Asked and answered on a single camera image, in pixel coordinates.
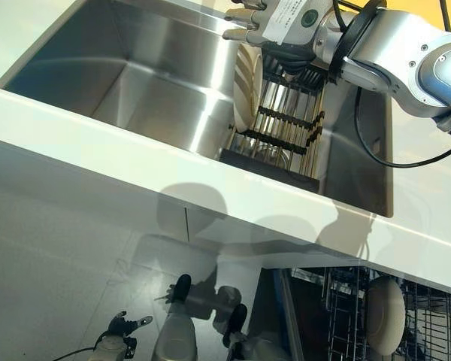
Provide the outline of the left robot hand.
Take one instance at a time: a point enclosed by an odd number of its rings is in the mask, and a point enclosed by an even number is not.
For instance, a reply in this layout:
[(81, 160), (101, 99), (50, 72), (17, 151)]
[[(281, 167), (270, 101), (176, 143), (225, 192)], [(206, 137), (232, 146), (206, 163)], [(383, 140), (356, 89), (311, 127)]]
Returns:
[(145, 316), (138, 320), (127, 320), (127, 312), (120, 311), (114, 316), (110, 321), (107, 332), (111, 335), (117, 335), (119, 337), (125, 338), (131, 335), (137, 329), (146, 326), (153, 321), (153, 316)]

